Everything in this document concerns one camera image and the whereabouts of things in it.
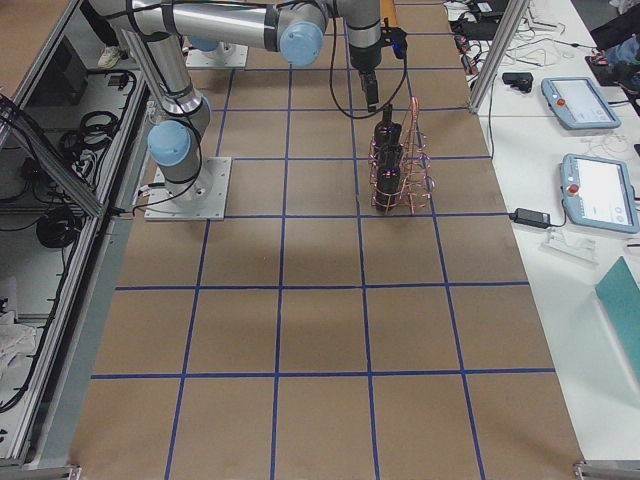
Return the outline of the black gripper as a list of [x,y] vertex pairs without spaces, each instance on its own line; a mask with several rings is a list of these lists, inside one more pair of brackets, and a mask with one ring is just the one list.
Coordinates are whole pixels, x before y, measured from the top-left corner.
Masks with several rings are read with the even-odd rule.
[[[375,70],[382,59],[382,49],[391,47],[399,60],[406,58],[406,32],[389,24],[389,19],[378,20],[371,25],[348,25],[348,44],[351,66],[357,70]],[[378,105],[378,83],[375,74],[365,75],[365,97],[368,111]]]

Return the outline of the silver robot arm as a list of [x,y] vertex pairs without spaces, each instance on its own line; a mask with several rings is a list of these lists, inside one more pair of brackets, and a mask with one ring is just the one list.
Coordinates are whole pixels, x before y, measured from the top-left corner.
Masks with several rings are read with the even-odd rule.
[[243,68],[251,49],[289,65],[313,64],[325,33],[344,24],[350,66],[360,78],[366,115],[386,109],[376,69],[382,50],[404,60],[405,32],[383,17],[378,1],[94,1],[99,17],[120,31],[164,111],[190,118],[203,103],[190,70]]

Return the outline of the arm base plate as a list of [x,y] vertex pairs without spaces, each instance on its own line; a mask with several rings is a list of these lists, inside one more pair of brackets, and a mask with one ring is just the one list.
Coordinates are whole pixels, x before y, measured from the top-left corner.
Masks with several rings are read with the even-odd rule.
[[153,189],[149,206],[145,209],[147,221],[222,221],[231,177],[231,157],[206,157],[200,175],[189,190],[177,199],[174,194],[183,191],[169,183]]
[[248,57],[247,46],[221,43],[213,51],[190,50],[186,66],[190,70],[244,69]]

